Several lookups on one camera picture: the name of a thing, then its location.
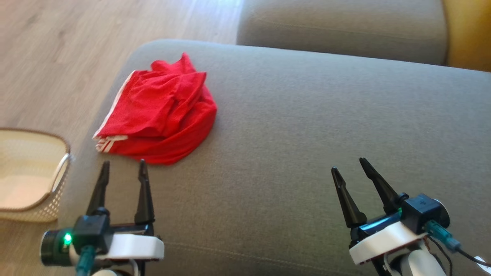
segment white basket handle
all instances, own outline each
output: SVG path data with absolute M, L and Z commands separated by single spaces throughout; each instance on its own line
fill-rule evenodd
M 63 158 L 61 158 L 60 163 L 58 163 L 58 166 L 56 167 L 55 174 L 53 175 L 53 186 L 49 189 L 49 193 L 53 193 L 58 188 L 58 185 L 61 182 L 61 178 L 59 181 L 56 181 L 56 180 L 57 180 L 59 174 L 61 173 L 61 168 L 63 168 L 65 163 L 69 160 L 69 157 L 70 157 L 70 154 L 65 153 Z

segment folded red shirt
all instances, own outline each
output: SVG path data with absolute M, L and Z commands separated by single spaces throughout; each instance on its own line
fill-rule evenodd
M 151 164 L 173 164 L 206 138 L 217 105 L 188 55 L 151 70 L 133 71 L 94 134 L 100 152 L 125 155 Z

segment gray fabric surface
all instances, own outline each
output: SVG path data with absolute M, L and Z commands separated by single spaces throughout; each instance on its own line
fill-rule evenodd
M 188 41 L 143 45 L 121 70 L 76 153 L 61 226 L 85 211 L 106 159 L 113 222 L 132 221 L 138 162 L 98 154 L 91 137 L 131 71 L 182 52 L 208 72 L 218 115 L 191 155 L 149 168 L 155 230 L 166 244 L 149 276 L 375 275 L 350 259 L 330 174 L 338 166 L 359 208 L 381 215 L 359 157 L 396 191 L 439 198 L 464 248 L 491 258 L 490 73 Z M 477 275 L 453 259 L 455 275 Z
M 237 44 L 443 64 L 441 0 L 245 0 Z

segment white label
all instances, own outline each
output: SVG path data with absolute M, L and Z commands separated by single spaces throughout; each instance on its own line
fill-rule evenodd
M 479 256 L 475 256 L 474 258 L 480 260 L 480 261 L 483 261 L 485 262 L 485 260 L 483 260 L 481 257 Z M 487 266 L 483 266 L 483 265 L 480 265 L 480 264 L 477 264 L 478 266 L 480 266 L 484 271 L 486 271 L 488 274 L 491 274 L 491 267 L 487 267 Z

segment yellow fabric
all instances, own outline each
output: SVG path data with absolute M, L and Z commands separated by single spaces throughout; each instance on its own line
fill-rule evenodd
M 448 65 L 491 72 L 491 0 L 444 0 Z

